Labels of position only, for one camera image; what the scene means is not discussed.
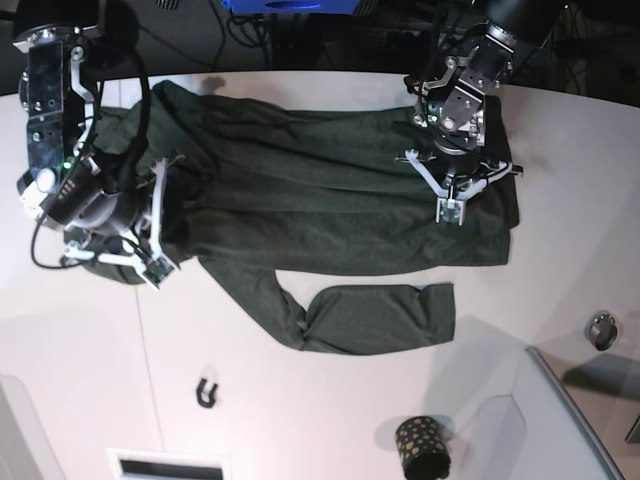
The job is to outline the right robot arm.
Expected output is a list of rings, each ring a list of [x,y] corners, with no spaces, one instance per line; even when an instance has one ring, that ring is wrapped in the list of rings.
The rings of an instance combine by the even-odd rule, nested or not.
[[[127,267],[158,286],[177,268],[161,240],[169,162],[137,170],[151,88],[135,12],[122,1],[21,1],[11,20],[26,57],[18,95],[28,167],[17,183],[25,212],[38,228],[71,233],[59,269]],[[140,111],[128,144],[110,153],[98,144],[105,76],[125,63],[140,84]]]

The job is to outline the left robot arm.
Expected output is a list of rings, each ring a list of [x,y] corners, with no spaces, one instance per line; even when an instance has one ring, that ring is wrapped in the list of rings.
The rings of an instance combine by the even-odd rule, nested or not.
[[[542,46],[565,4],[562,1],[472,1],[483,22],[459,39],[447,35],[418,79],[412,132],[432,151],[411,148],[407,162],[444,207],[463,206],[513,171],[508,159],[486,152],[489,95],[513,72],[521,45]]]

